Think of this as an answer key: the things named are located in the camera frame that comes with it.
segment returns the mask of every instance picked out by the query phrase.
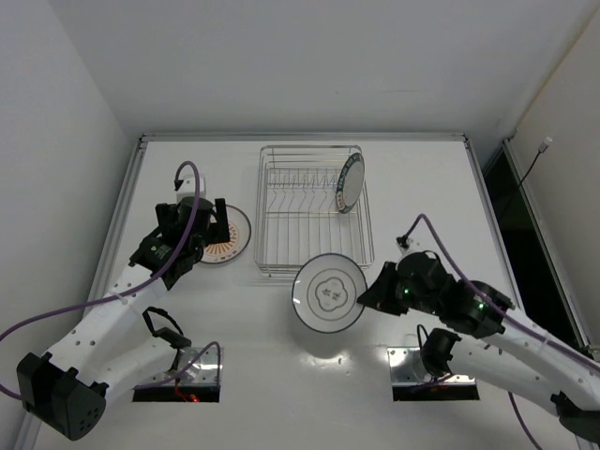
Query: white table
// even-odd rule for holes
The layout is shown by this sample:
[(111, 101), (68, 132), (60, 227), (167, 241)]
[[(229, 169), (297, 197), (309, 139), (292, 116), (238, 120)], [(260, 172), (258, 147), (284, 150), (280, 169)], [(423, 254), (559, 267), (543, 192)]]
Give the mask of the white table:
[[(466, 274), (514, 296), (471, 150), (456, 136), (385, 139), (336, 142), (359, 144), (366, 160), (375, 247), (367, 282), (376, 278), (384, 261), (398, 258), (394, 238), (425, 212)], [(120, 273), (155, 227), (154, 206), (173, 202), (173, 175), (186, 159), (206, 174), (209, 199), (225, 197), (254, 224), (259, 150), (273, 143), (290, 142), (150, 142), (139, 175), (133, 169), (128, 177), (134, 189), (131, 198), (125, 189), (121, 208), (128, 200), (130, 206), (120, 245), (118, 239), (112, 242), (114, 264), (107, 252), (100, 269), (112, 267), (112, 279)], [(112, 240), (118, 234), (116, 230)], [(436, 249), (424, 226), (415, 237)], [(219, 403), (130, 403), (123, 398), (79, 442), (42, 426), (36, 450), (532, 448), (506, 393), (484, 382), (478, 383), (480, 401), (392, 401), (386, 347), (416, 345), (415, 326), (430, 329), (434, 318), (418, 312), (395, 318), (366, 310), (342, 333), (317, 334), (294, 315), (290, 284), (261, 277), (253, 246), (251, 242), (229, 265), (200, 264), (160, 303), (194, 345), (214, 339), (223, 345)], [(124, 339), (123, 348), (143, 336), (140, 325)], [(578, 448), (556, 418), (525, 400), (518, 404), (545, 449)]]

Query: plate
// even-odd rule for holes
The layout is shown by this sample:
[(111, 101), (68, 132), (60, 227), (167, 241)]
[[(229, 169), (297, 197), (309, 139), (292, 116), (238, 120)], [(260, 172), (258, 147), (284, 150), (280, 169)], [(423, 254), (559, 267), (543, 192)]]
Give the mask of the plate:
[(292, 285), (298, 318), (320, 333), (337, 333), (358, 320), (365, 308), (356, 299), (367, 290), (365, 274), (350, 258), (324, 253), (308, 261)]
[(339, 173), (336, 188), (337, 210), (350, 213), (360, 198), (365, 184), (365, 160), (360, 153), (352, 154)]
[(229, 222), (230, 241), (222, 244), (213, 244), (204, 249), (200, 260), (205, 264), (223, 264), (238, 257), (242, 253), (252, 235), (250, 221), (244, 212), (235, 206), (227, 205), (227, 220)]

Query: wall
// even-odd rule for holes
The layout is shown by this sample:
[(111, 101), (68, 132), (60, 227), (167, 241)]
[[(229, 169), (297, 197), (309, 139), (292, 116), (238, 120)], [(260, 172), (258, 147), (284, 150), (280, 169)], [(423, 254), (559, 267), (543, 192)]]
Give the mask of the wall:
[[(87, 297), (128, 155), (126, 139), (45, 0), (0, 2), (0, 328)], [(77, 315), (2, 342), (0, 381)], [(0, 448), (21, 404), (0, 395)]]
[(125, 128), (512, 133), (597, 0), (50, 0)]
[(600, 343), (600, 13), (557, 68), (512, 141), (521, 174), (546, 137), (553, 144), (525, 182), (573, 288), (580, 317)]

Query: orange sunburst pattern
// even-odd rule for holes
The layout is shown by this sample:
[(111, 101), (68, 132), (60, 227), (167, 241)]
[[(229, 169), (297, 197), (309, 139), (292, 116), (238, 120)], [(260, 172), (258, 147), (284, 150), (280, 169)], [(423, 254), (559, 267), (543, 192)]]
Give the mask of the orange sunburst pattern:
[(208, 246), (204, 249), (204, 253), (212, 256), (220, 256), (221, 260), (226, 259), (227, 253), (229, 253), (235, 247), (235, 244), (237, 244), (238, 240), (237, 227), (233, 224), (233, 222), (229, 222), (229, 239), (229, 242)]

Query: metal wire dish rack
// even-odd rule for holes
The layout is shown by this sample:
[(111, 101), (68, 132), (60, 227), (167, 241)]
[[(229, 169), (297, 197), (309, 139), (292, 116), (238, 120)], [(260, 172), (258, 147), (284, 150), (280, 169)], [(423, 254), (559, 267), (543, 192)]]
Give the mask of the metal wire dish rack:
[(358, 145), (268, 145), (261, 149), (254, 261), (293, 276), (311, 258), (341, 253), (360, 267), (374, 259), (367, 184), (352, 211), (336, 207), (339, 172)]

